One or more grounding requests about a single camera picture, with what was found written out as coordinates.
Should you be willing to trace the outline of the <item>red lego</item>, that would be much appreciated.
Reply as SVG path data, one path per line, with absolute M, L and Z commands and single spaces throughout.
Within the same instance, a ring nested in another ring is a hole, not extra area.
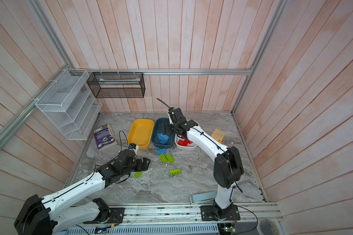
M 184 140 L 179 140 L 178 141 L 178 145 L 180 146 L 187 146 L 188 145 L 188 140 L 184 139 Z
M 185 142 L 186 146 L 192 144 L 192 142 L 188 139 L 185 139 L 184 142 Z

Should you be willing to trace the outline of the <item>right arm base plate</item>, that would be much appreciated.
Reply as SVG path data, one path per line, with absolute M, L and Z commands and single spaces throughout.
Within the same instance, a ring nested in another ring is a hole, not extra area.
M 219 206 L 205 205 L 200 206 L 202 221 L 238 221 L 240 214 L 238 207 L 231 205 L 226 209 L 221 209 Z

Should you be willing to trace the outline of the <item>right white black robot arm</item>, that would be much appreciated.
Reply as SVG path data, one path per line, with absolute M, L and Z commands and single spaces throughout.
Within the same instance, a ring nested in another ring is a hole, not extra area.
M 213 176 L 218 183 L 212 206 L 202 207 L 202 220 L 224 220 L 237 210 L 232 203 L 233 187 L 244 173 L 239 150 L 227 147 L 209 136 L 194 120 L 187 120 L 180 108 L 168 109 L 169 124 L 163 125 L 163 134 L 177 134 L 200 147 L 214 162 Z

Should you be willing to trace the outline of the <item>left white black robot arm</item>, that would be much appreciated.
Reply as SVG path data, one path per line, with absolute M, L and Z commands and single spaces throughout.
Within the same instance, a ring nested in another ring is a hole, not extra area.
M 133 172 L 148 170 L 151 160 L 139 159 L 131 148 L 121 150 L 114 159 L 95 166 L 82 180 L 49 195 L 29 197 L 21 208 L 14 227 L 20 235 L 53 235 L 83 222 L 106 224 L 111 219 L 110 207 L 97 198 L 90 203 L 74 207 L 87 196 L 112 184 L 120 184 Z

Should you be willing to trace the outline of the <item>green lego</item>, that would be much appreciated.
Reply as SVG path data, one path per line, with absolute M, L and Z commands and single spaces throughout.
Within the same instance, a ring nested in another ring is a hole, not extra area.
M 137 172 L 137 173 L 135 173 L 135 175 L 134 175 L 134 177 L 136 177 L 136 178 L 140 178 L 140 176 L 142 175 L 142 171 L 141 172 Z
M 161 161 L 162 161 L 163 164 L 165 164 L 165 163 L 168 162 L 168 160 L 167 160 L 165 154 L 163 154 L 163 153 L 162 153 L 162 154 L 159 154 L 159 157 L 160 157 L 160 159 L 161 159 Z
M 176 176 L 179 175 L 181 173 L 181 170 L 179 168 L 176 169 L 172 169 L 169 171 L 171 176 Z
M 166 154 L 166 159 L 171 164 L 175 161 L 171 154 Z

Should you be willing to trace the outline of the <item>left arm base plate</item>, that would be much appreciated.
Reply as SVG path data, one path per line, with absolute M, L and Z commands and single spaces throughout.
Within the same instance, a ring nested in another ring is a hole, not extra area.
M 123 222 L 125 208 L 110 208 L 108 212 L 100 214 L 95 220 L 86 221 L 83 224 L 120 224 Z

